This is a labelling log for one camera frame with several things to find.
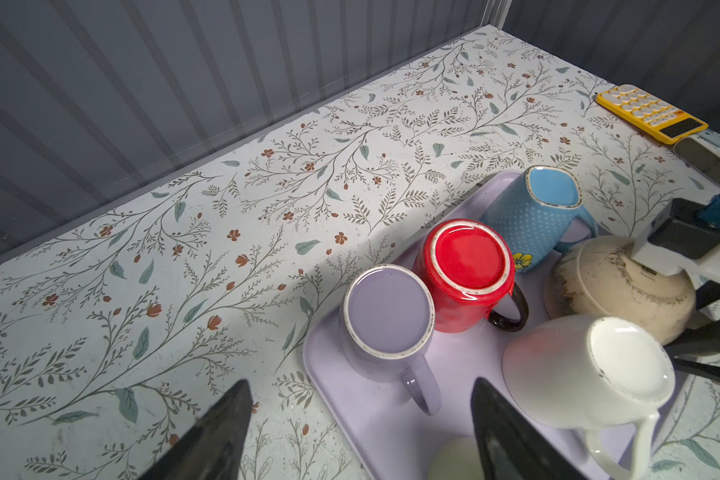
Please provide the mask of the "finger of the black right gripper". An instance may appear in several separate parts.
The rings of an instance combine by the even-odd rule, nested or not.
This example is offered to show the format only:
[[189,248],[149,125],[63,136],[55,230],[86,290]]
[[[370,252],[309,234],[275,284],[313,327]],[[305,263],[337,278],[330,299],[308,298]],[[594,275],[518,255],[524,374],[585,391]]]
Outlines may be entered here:
[[713,382],[720,383],[720,367],[707,365],[695,361],[673,358],[673,366],[676,370],[685,372],[690,375],[706,378]]
[[697,329],[686,329],[677,339],[665,346],[671,356],[720,353],[720,320]]

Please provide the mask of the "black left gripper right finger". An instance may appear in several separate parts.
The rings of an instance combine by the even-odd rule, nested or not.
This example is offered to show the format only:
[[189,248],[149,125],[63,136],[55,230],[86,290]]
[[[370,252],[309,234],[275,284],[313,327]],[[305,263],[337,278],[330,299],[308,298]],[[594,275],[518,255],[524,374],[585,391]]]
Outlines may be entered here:
[[475,381],[470,407],[485,478],[584,477],[488,380]]

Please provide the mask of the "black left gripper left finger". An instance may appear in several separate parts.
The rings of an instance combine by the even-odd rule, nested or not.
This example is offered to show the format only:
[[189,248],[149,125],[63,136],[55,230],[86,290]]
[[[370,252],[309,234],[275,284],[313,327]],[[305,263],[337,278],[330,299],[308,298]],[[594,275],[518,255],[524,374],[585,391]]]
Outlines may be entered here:
[[249,382],[234,384],[143,479],[236,479],[253,399]]

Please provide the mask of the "light green mug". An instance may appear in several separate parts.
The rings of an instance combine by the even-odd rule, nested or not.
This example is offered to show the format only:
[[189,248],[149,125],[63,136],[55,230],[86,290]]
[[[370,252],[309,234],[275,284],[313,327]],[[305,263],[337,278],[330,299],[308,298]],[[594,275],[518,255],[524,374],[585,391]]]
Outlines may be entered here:
[[427,480],[484,480],[477,442],[462,436],[444,444],[430,462]]

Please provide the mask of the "beige speckled mug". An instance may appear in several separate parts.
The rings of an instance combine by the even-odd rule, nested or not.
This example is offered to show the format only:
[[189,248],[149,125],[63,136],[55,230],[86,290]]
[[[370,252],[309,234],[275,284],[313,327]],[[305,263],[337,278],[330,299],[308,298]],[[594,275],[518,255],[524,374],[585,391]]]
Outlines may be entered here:
[[634,240],[603,235],[576,244],[560,256],[544,282],[547,314],[628,320],[666,345],[686,329],[696,310],[696,292],[685,273],[665,276],[631,258]]

